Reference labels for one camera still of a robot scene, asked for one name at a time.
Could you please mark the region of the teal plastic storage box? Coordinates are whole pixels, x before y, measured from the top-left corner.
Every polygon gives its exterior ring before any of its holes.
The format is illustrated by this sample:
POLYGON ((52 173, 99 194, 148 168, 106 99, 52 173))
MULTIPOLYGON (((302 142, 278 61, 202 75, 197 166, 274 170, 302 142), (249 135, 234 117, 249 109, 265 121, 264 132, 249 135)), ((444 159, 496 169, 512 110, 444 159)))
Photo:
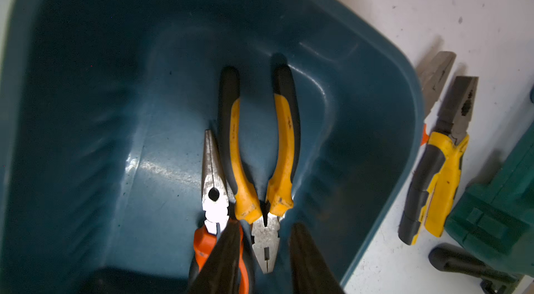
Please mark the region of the teal plastic storage box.
POLYGON ((424 100, 408 59, 337 0, 15 0, 1 68, 1 292, 185 292, 221 71, 239 70, 241 158, 263 195, 282 63, 300 159, 256 293, 292 291, 297 222, 336 280, 350 278, 419 150, 424 100))

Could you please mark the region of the yellow black combination pliers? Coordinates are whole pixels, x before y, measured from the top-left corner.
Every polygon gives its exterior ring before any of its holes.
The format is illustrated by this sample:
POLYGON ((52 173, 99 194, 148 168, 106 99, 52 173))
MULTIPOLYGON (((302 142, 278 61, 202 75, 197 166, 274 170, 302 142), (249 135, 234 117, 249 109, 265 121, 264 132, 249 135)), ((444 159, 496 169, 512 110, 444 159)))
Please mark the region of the yellow black combination pliers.
POLYGON ((460 185, 478 81, 477 76, 457 76, 443 100, 407 192, 398 230, 406 245, 417 242, 422 227, 438 238, 444 232, 460 185))

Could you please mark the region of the yellow handled pliers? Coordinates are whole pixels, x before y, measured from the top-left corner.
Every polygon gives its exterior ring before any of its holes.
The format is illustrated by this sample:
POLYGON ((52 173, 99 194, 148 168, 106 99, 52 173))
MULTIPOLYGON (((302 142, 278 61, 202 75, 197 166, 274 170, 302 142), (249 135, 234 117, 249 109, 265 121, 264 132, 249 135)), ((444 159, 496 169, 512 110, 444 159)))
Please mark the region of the yellow handled pliers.
POLYGON ((278 159, 268 180, 265 205, 248 180, 239 148, 240 74, 224 67, 219 81, 218 142, 227 183, 235 198, 234 214, 251 226, 252 249, 264 274, 272 273, 280 246, 280 222, 293 208, 292 186, 300 157, 300 111, 289 66, 273 72, 273 95, 278 120, 278 159))

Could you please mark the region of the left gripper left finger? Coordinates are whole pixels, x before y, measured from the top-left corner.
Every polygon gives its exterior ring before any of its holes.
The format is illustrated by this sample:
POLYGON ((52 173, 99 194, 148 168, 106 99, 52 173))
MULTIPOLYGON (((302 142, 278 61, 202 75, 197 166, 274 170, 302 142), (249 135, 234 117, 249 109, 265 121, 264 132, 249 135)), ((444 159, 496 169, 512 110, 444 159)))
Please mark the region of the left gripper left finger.
POLYGON ((231 220, 220 237, 205 226, 194 233, 188 293, 242 293, 242 229, 231 220))

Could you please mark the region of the orange long nose pliers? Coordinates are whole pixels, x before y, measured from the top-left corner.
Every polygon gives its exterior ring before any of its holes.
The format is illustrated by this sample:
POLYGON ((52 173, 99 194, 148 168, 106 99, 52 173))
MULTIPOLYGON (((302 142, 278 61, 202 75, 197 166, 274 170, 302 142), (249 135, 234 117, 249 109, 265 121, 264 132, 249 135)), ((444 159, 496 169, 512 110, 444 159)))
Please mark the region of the orange long nose pliers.
POLYGON ((216 137, 212 130, 204 132, 204 149, 201 175, 201 199, 204 224, 196 229, 193 240, 195 255, 189 270, 189 281, 196 279, 213 251, 218 238, 228 223, 229 198, 223 166, 219 156, 216 137))

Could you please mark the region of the orange handled pliers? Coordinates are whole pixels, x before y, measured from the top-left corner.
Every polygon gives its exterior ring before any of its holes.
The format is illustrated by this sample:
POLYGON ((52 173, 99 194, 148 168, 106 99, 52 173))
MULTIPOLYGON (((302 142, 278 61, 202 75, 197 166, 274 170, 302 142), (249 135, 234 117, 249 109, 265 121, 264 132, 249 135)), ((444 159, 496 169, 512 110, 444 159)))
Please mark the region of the orange handled pliers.
POLYGON ((439 51, 419 74, 421 93, 424 98, 424 118, 431 113, 446 84, 457 54, 439 51))

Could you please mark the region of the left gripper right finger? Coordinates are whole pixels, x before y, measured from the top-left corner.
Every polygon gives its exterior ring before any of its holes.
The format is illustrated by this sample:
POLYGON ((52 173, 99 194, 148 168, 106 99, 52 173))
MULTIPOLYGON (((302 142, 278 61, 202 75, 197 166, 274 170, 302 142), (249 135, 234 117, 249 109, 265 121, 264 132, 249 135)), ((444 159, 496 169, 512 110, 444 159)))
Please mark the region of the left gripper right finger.
POLYGON ((293 293, 344 293, 304 224, 293 225, 289 251, 293 293))

